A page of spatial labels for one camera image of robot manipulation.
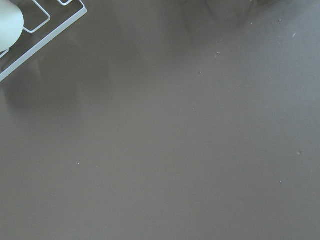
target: gray surface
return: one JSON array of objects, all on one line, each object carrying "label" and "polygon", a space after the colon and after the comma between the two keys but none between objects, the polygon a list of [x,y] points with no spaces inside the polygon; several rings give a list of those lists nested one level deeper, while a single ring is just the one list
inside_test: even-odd
[{"label": "gray surface", "polygon": [[320,2],[253,2],[86,0],[0,83],[0,239],[319,239]]}]

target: white plastic frame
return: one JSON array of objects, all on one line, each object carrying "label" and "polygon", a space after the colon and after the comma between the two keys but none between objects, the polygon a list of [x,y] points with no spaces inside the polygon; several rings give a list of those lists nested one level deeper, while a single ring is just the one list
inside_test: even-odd
[{"label": "white plastic frame", "polygon": [[9,52],[10,48],[8,48],[7,50],[5,50],[1,55],[0,55],[0,59],[6,55]]},{"label": "white plastic frame", "polygon": [[32,2],[34,2],[34,4],[37,5],[37,7],[47,16],[47,19],[33,30],[29,30],[26,27],[23,28],[26,32],[28,32],[30,34],[33,34],[34,32],[38,31],[51,19],[51,16],[49,15],[49,13],[47,13],[47,11],[44,10],[44,8],[37,2],[37,0],[32,0]]},{"label": "white plastic frame", "polygon": [[69,3],[71,3],[73,0],[68,0],[65,3],[63,3],[61,0],[57,0],[62,6],[67,6]]},{"label": "white plastic frame", "polygon": [[47,45],[51,40],[53,40],[56,36],[62,33],[65,29],[70,27],[74,22],[76,22],[79,18],[87,13],[86,6],[82,2],[82,0],[77,0],[81,3],[82,8],[76,12],[73,16],[71,16],[68,20],[54,29],[51,33],[49,33],[46,37],[44,37],[40,42],[34,45],[31,49],[29,49],[25,54],[23,54],[19,59],[17,59],[14,63],[12,63],[6,70],[0,73],[0,82],[2,82],[7,76],[9,76],[14,70],[20,67],[25,61],[27,61],[32,55],[37,53],[40,49],[42,49],[45,45]]}]

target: gray tabletop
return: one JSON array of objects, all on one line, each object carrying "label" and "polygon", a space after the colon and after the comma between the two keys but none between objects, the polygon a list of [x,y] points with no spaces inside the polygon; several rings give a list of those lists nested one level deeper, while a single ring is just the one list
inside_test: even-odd
[{"label": "gray tabletop", "polygon": [[84,3],[0,83],[0,239],[319,239],[320,2]]}]

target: white rounded object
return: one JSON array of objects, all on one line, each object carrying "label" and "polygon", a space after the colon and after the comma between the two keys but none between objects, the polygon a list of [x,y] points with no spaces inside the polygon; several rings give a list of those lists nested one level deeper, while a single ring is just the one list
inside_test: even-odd
[{"label": "white rounded object", "polygon": [[9,0],[0,0],[0,52],[12,47],[24,29],[21,10]]}]

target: white object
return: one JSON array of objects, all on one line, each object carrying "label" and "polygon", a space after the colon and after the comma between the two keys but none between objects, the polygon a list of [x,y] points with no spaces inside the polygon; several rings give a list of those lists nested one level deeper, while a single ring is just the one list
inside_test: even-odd
[{"label": "white object", "polygon": [[[51,40],[53,40],[56,36],[58,36],[65,29],[67,29],[70,25],[72,25],[74,22],[76,22],[79,18],[81,18],[83,15],[85,15],[87,13],[87,9],[86,9],[84,3],[81,0],[77,0],[77,1],[82,5],[82,8],[78,12],[76,12],[69,19],[67,19],[65,22],[63,22],[60,26],[58,26],[56,29],[54,29],[51,33],[49,33],[46,37],[44,37],[41,41],[39,41],[36,45],[34,45],[32,48],[30,48],[25,54],[23,54],[14,63],[12,63],[10,66],[8,66],[3,72],[1,72],[1,69],[0,69],[0,82],[2,80],[4,80],[7,76],[9,76],[14,70],[16,70],[18,67],[20,67],[32,55],[34,55],[36,52],[38,52],[40,49],[42,49]],[[1,59],[1,57],[4,56],[4,54],[6,54],[6,52],[4,52],[0,55],[0,59]]]},{"label": "white object", "polygon": [[0,53],[18,41],[23,29],[21,10],[9,0],[0,0]]}]

